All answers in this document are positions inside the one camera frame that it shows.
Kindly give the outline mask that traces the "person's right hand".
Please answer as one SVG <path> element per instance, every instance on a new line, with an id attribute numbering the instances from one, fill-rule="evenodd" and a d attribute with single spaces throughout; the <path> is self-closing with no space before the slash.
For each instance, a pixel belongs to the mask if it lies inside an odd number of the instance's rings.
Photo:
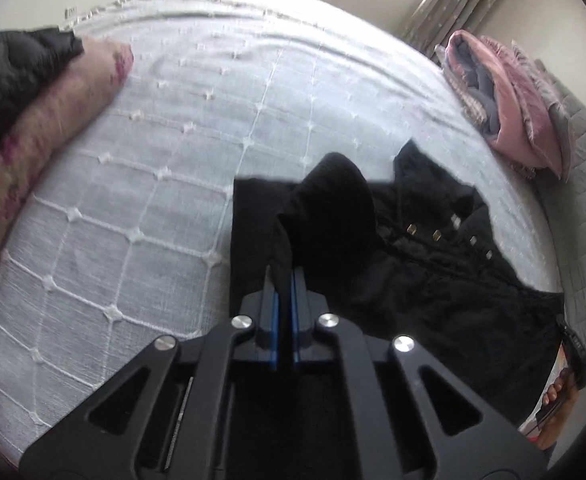
<path id="1" fill-rule="evenodd" d="M 549 406 L 550 412 L 535 440 L 537 448 L 547 452 L 555 446 L 578 402 L 579 393 L 574 373 L 565 368 L 543 395 L 543 407 Z"/>

